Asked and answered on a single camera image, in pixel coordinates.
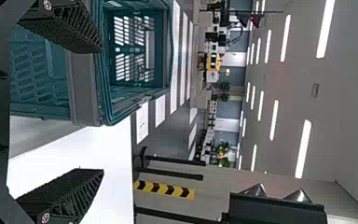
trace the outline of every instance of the metal bar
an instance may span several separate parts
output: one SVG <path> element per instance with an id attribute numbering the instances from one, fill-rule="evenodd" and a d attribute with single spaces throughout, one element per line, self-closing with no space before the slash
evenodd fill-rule
<path id="1" fill-rule="evenodd" d="M 152 174 L 152 175 L 167 175 L 167 176 L 173 176 L 173 177 L 178 177 L 178 178 L 194 179 L 194 180 L 203 181 L 203 175 L 193 175 L 193 174 L 179 173 L 179 172 L 174 172 L 174 171 L 136 167 L 135 172 Z"/>
<path id="2" fill-rule="evenodd" d="M 200 12 L 204 12 L 204 11 L 220 11 L 220 9 L 200 9 Z M 228 13 L 237 13 L 237 12 L 241 12 L 241 13 L 249 13 L 249 14 L 269 14 L 269 13 L 284 13 L 284 11 L 251 11 L 251 10 L 224 10 L 225 12 Z"/>
<path id="3" fill-rule="evenodd" d="M 213 220 L 199 218 L 199 217 L 183 216 L 175 213 L 163 212 L 159 210 L 148 209 L 138 206 L 134 207 L 134 213 L 143 214 L 150 217 L 161 217 L 169 220 L 176 220 L 176 221 L 182 221 L 182 222 L 194 223 L 194 224 L 221 224 L 221 222 L 219 221 L 213 221 Z"/>
<path id="4" fill-rule="evenodd" d="M 165 161 L 165 162 L 185 164 L 185 165 L 206 166 L 206 163 L 202 161 L 188 161 L 188 160 L 179 160 L 174 158 L 154 157 L 154 156 L 145 156 L 145 159 L 149 161 Z"/>

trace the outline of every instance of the white wall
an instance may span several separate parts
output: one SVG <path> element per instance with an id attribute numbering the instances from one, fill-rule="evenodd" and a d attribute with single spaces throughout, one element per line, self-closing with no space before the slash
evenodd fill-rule
<path id="1" fill-rule="evenodd" d="M 266 28 L 252 32 L 251 43 L 262 37 L 258 66 L 247 69 L 246 81 L 265 91 L 261 122 L 256 110 L 248 115 L 245 166 L 258 144 L 257 171 L 294 176 L 304 119 L 312 132 L 304 177 L 337 180 L 358 201 L 358 1 L 337 0 L 326 57 L 316 59 L 325 0 L 267 0 Z M 285 15 L 292 15 L 286 63 L 280 62 Z M 264 65 L 267 31 L 272 29 L 270 63 Z M 311 98 L 313 83 L 318 98 Z M 275 140 L 269 141 L 274 99 L 280 100 Z"/>
<path id="2" fill-rule="evenodd" d="M 288 176 L 264 175 L 262 173 L 218 168 L 216 166 L 204 168 L 151 162 L 150 167 L 192 174 L 203 174 L 204 181 L 199 182 L 142 174 L 140 175 L 141 180 L 195 188 L 195 200 L 174 199 L 134 191 L 134 201 L 138 206 L 216 220 L 218 217 L 221 217 L 222 212 L 228 211 L 230 192 L 240 192 L 255 184 L 263 183 L 269 197 L 283 198 L 302 188 L 315 203 L 324 204 L 325 211 L 328 215 L 341 219 L 349 218 L 358 220 L 358 203 L 343 188 L 333 182 L 299 180 Z M 178 222 L 170 222 L 169 220 L 155 217 L 139 216 L 138 223 L 171 224 Z"/>

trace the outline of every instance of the fluorescent light strip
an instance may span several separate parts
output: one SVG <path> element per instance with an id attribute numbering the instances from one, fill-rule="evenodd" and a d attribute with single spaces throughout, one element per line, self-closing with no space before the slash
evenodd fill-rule
<path id="1" fill-rule="evenodd" d="M 178 67 L 179 67 L 179 34 L 180 34 L 180 6 L 173 1 L 173 65 L 171 78 L 171 114 L 177 110 L 177 90 L 178 90 Z"/>
<path id="2" fill-rule="evenodd" d="M 326 0 L 324 7 L 324 19 L 322 21 L 321 35 L 319 37 L 316 58 L 324 58 L 327 49 L 327 41 L 330 35 L 331 20 L 333 19 L 334 4 L 336 0 Z"/>
<path id="3" fill-rule="evenodd" d="M 238 146 L 237 146 L 237 159 L 239 156 L 240 156 L 240 143 L 238 143 Z"/>
<path id="4" fill-rule="evenodd" d="M 284 24 L 284 33 L 283 33 L 283 42 L 282 42 L 281 63 L 284 63 L 284 61 L 286 60 L 287 40 L 289 39 L 291 19 L 292 19 L 291 15 L 286 16 L 286 23 Z"/>
<path id="5" fill-rule="evenodd" d="M 261 114 L 263 113 L 263 104 L 264 104 L 264 92 L 260 92 L 260 103 L 258 105 L 258 121 L 261 121 Z"/>
<path id="6" fill-rule="evenodd" d="M 246 118 L 243 119 L 242 137 L 245 136 L 245 132 L 246 132 Z"/>
<path id="7" fill-rule="evenodd" d="M 275 137 L 275 127 L 277 125 L 278 109 L 279 109 L 279 101 L 275 100 L 274 109 L 272 111 L 271 130 L 269 132 L 269 140 L 271 141 L 273 141 Z"/>
<path id="8" fill-rule="evenodd" d="M 266 58 L 264 59 L 264 63 L 269 63 L 269 46 L 271 45 L 271 35 L 272 35 L 272 31 L 268 30 L 267 46 L 266 46 Z"/>
<path id="9" fill-rule="evenodd" d="M 255 11 L 256 11 L 255 14 L 258 14 L 258 7 L 259 7 L 259 5 L 260 5 L 260 3 L 257 1 L 257 2 L 255 3 Z"/>
<path id="10" fill-rule="evenodd" d="M 238 170 L 242 169 L 242 155 L 240 155 L 240 161 L 239 161 L 239 165 L 238 165 Z"/>
<path id="11" fill-rule="evenodd" d="M 261 3 L 261 11 L 264 12 L 266 10 L 266 0 L 263 0 Z"/>
<path id="12" fill-rule="evenodd" d="M 186 99 L 186 75 L 187 75 L 187 54 L 188 54 L 188 45 L 187 45 L 187 35 L 188 35 L 188 16 L 183 13 L 183 30 L 182 30 L 182 68 L 181 68 L 181 78 L 180 78 L 180 105 L 185 103 Z"/>
<path id="13" fill-rule="evenodd" d="M 298 152 L 296 178 L 301 179 L 304 172 L 305 159 L 307 158 L 308 143 L 310 142 L 310 131 L 312 129 L 312 123 L 309 120 L 304 121 L 304 128 L 301 137 L 300 150 Z"/>
<path id="14" fill-rule="evenodd" d="M 251 55 L 251 47 L 248 47 L 248 51 L 246 52 L 246 66 L 249 65 L 249 56 Z"/>
<path id="15" fill-rule="evenodd" d="M 240 127 L 242 127 L 242 120 L 243 120 L 243 110 L 241 111 Z"/>
<path id="16" fill-rule="evenodd" d="M 254 153 L 252 156 L 252 167 L 251 167 L 251 171 L 254 172 L 255 171 L 255 156 L 257 155 L 257 145 L 254 146 Z"/>
<path id="17" fill-rule="evenodd" d="M 255 107 L 255 86 L 252 89 L 252 102 L 251 102 L 251 110 Z"/>
<path id="18" fill-rule="evenodd" d="M 255 64 L 258 64 L 258 61 L 260 59 L 260 48 L 261 48 L 261 38 L 258 38 L 257 42 L 257 53 L 255 55 Z"/>
<path id="19" fill-rule="evenodd" d="M 246 103 L 249 103 L 250 91 L 251 91 L 251 83 L 248 82 L 248 87 L 246 88 Z"/>
<path id="20" fill-rule="evenodd" d="M 255 43 L 252 44 L 251 64 L 253 64 L 254 56 L 255 56 Z"/>

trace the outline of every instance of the yellow machine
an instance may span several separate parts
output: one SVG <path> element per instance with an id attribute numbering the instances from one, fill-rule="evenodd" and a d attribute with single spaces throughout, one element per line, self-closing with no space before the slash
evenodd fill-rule
<path id="1" fill-rule="evenodd" d="M 218 72 L 220 71 L 220 66 L 222 60 L 220 60 L 220 55 L 218 53 L 207 53 L 206 55 L 206 71 L 208 72 Z"/>

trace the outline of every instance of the teal plastic crate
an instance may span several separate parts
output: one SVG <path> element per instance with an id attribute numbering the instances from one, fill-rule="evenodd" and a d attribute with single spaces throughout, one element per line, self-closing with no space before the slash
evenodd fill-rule
<path id="1" fill-rule="evenodd" d="M 102 31 L 105 49 L 93 55 L 89 60 L 92 64 L 76 64 L 67 50 L 20 27 L 12 31 L 12 115 L 71 120 L 81 125 L 114 125 L 144 101 L 169 90 L 171 6 L 165 0 L 91 3 L 91 14 Z M 70 68 L 83 66 L 90 69 L 85 80 L 92 81 L 79 85 L 79 77 Z M 95 94 L 82 91 L 85 89 Z M 83 99 L 89 104 L 82 104 Z"/>

